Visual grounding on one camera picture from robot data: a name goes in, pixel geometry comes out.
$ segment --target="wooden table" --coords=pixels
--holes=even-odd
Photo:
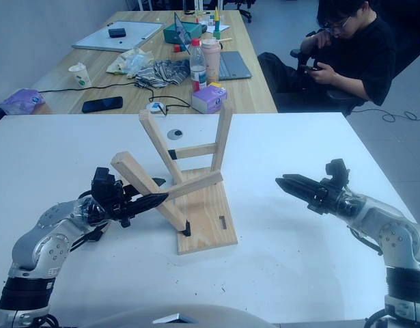
[[[194,16],[186,16],[183,11],[178,11],[183,21],[193,21]],[[224,24],[230,28],[222,31],[222,38],[233,38],[232,41],[223,43],[223,50],[239,51],[245,64],[252,73],[251,79],[224,81],[228,99],[225,106],[233,108],[234,113],[276,113],[276,107],[270,95],[266,80],[260,68],[251,40],[244,26],[243,20],[236,10],[224,10]],[[172,11],[159,12],[117,12],[105,23],[113,21],[145,21],[162,22],[165,26],[173,23]],[[210,38],[212,35],[205,33],[203,38]],[[186,59],[187,52],[174,53],[173,45],[164,41],[163,32],[159,31],[150,38],[143,46],[143,51],[152,51],[155,59]],[[33,85],[36,90],[60,90],[75,87],[73,77],[68,68],[77,62],[87,66],[87,70],[94,86],[103,86],[113,83],[129,83],[133,79],[126,76],[117,76],[106,73],[107,67],[117,58],[120,53],[115,51],[98,51],[86,49],[74,49],[50,72],[44,75]],[[161,89],[154,89],[155,96],[176,96],[187,102],[191,101],[191,80],[188,77],[181,85],[169,85]],[[139,113],[149,103],[150,92],[139,89],[134,85],[109,87],[103,90],[67,91],[45,93],[46,104],[38,107],[36,114],[58,114],[58,113],[81,113],[82,105],[87,100],[122,96],[124,106],[121,109],[103,111],[100,113]],[[166,100],[167,105],[179,103],[176,100]],[[172,107],[170,113],[197,113],[192,108]]]
[[[172,149],[213,142],[218,118],[155,117],[164,137],[173,128],[183,131],[182,138],[166,140]],[[149,175],[165,178],[162,188],[171,185],[136,115],[9,115],[0,121],[0,296],[16,240],[47,208],[88,190],[96,167],[111,168],[123,150]],[[370,316],[384,307],[387,293],[382,258],[353,238],[345,222],[308,210],[275,183],[289,173],[321,180],[336,158],[351,169],[354,192],[413,220],[340,113],[236,114],[222,173],[238,244],[178,256],[176,230],[157,210],[137,215],[126,229],[114,222],[99,243],[68,256],[51,314],[70,327],[168,304],[223,305],[271,323]],[[181,170],[210,164],[210,156],[178,161]],[[111,174],[118,177],[112,168]]]

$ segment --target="white wall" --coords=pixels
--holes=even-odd
[[[72,50],[72,43],[135,2],[0,0],[0,102],[18,88],[31,87]]]

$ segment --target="black hair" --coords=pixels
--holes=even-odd
[[[375,0],[319,0],[318,24],[321,27],[354,16],[365,2],[372,7]]]

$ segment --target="water bottle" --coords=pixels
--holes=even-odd
[[[200,41],[198,38],[191,40],[190,49],[190,73],[191,73],[191,84],[193,86],[193,92],[204,89],[207,86],[207,74],[205,57],[202,52]]]

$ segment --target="chair armrest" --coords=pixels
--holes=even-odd
[[[310,59],[310,55],[304,54],[300,49],[293,49],[290,51],[290,55],[293,58],[298,59],[298,68],[297,71],[299,74],[304,73],[304,69],[300,67],[300,65],[305,65],[308,62],[308,59]]]
[[[329,99],[336,103],[354,103],[354,106],[361,106],[366,102],[366,100],[360,97],[338,89],[327,90],[326,95]]]
[[[292,51],[290,51],[290,55],[293,58],[298,58],[299,55],[301,55],[301,54],[302,54],[302,52],[300,51],[300,49],[293,49]]]

